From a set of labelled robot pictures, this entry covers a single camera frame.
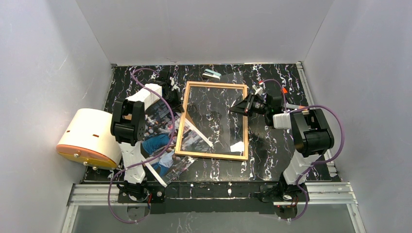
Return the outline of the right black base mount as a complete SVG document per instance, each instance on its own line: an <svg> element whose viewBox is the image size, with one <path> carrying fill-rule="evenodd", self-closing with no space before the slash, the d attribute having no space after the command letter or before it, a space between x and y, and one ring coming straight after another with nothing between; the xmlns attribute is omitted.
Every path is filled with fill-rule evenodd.
<svg viewBox="0 0 412 233"><path fill-rule="evenodd" d="M256 197L263 203L274 202L276 215L286 221L301 217L310 201L305 183L287 184L284 177L277 183L261 185Z"/></svg>

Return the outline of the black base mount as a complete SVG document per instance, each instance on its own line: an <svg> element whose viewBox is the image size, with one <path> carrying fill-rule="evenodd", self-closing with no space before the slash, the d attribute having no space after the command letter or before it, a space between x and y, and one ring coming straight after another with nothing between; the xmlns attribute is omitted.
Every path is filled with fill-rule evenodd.
<svg viewBox="0 0 412 233"><path fill-rule="evenodd" d="M305 183L287 184L284 177L277 183L261 185L256 197L263 203L274 202L276 215L286 221L301 217L310 201Z"/></svg>
<svg viewBox="0 0 412 233"><path fill-rule="evenodd" d="M122 181L116 183L119 203L163 203L166 188L154 179L144 178L142 183Z"/></svg>

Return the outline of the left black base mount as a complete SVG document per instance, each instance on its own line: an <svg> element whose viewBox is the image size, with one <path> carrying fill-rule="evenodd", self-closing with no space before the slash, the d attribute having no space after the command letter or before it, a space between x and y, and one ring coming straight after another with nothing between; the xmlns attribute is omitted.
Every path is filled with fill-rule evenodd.
<svg viewBox="0 0 412 233"><path fill-rule="evenodd" d="M119 203L163 203L166 188L154 179L144 178L142 183L122 181L116 183Z"/></svg>

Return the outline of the brown cardboard backing board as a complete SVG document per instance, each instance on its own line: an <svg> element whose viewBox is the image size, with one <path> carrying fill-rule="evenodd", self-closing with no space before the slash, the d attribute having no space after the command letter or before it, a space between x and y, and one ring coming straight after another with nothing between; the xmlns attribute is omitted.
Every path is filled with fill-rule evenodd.
<svg viewBox="0 0 412 233"><path fill-rule="evenodd" d="M132 115L129 114L129 115L123 116L123 118L126 119L126 120L131 120L131 119L132 119Z"/></svg>

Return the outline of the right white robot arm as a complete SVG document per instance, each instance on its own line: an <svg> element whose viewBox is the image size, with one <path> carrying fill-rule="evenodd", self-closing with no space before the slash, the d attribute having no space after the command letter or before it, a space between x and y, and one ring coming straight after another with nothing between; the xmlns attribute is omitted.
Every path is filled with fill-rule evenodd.
<svg viewBox="0 0 412 233"><path fill-rule="evenodd" d="M286 111L284 97L248 94L245 99L230 107L230 112L250 117L264 116L267 126L273 129L290 130L295 147L288 167L279 178L285 185L300 185L306 181L306 174L328 149L334 146L334 135L321 105Z"/></svg>

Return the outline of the teal white stapler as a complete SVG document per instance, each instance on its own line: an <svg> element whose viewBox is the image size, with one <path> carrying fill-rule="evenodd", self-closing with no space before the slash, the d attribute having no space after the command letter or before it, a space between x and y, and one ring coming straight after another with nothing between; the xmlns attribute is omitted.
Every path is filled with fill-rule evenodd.
<svg viewBox="0 0 412 233"><path fill-rule="evenodd" d="M220 80L221 76L222 75L220 73L213 71L211 69L205 69L202 74L203 79L210 79L210 80Z"/></svg>

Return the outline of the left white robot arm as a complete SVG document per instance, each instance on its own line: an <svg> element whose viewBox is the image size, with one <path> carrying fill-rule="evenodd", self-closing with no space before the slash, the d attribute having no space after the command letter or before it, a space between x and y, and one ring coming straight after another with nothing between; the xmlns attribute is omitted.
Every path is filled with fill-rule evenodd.
<svg viewBox="0 0 412 233"><path fill-rule="evenodd" d="M139 70L131 72L131 77L141 86L141 89L124 100L117 100L113 106L110 132L118 142L124 168L116 175L124 174L124 180L131 184L141 184L145 177L145 168L153 174L157 181L167 187L167 183L156 172L151 161L157 159L156 155L146 159L142 154L141 142L146 131L145 111L148 107L159 100L166 105L171 118L171 134L175 132L175 112L183 112L179 93L173 88L174 81L171 73L167 70L160 71L155 79L149 80L147 84L138 81L135 74Z"/></svg>

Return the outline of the grey marker salmon cap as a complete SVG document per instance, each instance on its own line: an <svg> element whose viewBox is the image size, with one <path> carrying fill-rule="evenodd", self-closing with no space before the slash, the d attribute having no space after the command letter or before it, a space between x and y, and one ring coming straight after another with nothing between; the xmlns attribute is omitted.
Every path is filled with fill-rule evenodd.
<svg viewBox="0 0 412 233"><path fill-rule="evenodd" d="M302 108L304 108L304 106L301 106L301 105L295 105L295 104L290 104L290 103L286 103L286 107L288 108L288 109L302 109Z"/></svg>

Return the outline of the aluminium rail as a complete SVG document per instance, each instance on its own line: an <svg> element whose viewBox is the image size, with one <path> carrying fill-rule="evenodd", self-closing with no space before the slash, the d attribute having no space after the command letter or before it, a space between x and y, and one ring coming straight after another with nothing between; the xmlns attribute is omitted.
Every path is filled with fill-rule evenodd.
<svg viewBox="0 0 412 233"><path fill-rule="evenodd" d="M150 187L152 203L167 200L247 200L257 198L262 183L171 183L168 187ZM308 182L310 204L358 204L349 182ZM134 203L116 186L108 184L75 184L68 200L78 205L125 205Z"/></svg>

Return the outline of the white cylindrical orange-based device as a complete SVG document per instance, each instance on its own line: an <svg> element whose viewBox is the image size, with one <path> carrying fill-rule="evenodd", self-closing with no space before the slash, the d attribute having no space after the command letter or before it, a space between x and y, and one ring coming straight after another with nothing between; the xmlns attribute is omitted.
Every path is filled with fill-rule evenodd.
<svg viewBox="0 0 412 233"><path fill-rule="evenodd" d="M122 153L111 134L112 114L90 108L79 109L56 145L64 158L97 169L115 169Z"/></svg>

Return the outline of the printed colour photo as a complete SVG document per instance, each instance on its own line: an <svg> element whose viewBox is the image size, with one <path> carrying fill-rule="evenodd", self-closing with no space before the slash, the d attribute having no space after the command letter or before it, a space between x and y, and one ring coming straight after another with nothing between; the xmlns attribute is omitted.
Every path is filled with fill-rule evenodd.
<svg viewBox="0 0 412 233"><path fill-rule="evenodd" d="M147 158L155 157L167 145L171 137L172 118L168 108L162 101L157 101L145 110L146 132L141 142L143 150L148 154ZM180 113L174 113L175 135L172 138L170 148L162 155L151 161L150 164L159 174L160 178L170 184L183 171L191 166L196 159L190 156L179 156L174 153L177 142ZM181 151L209 152L212 142L200 132L191 119L185 119L181 140Z"/></svg>

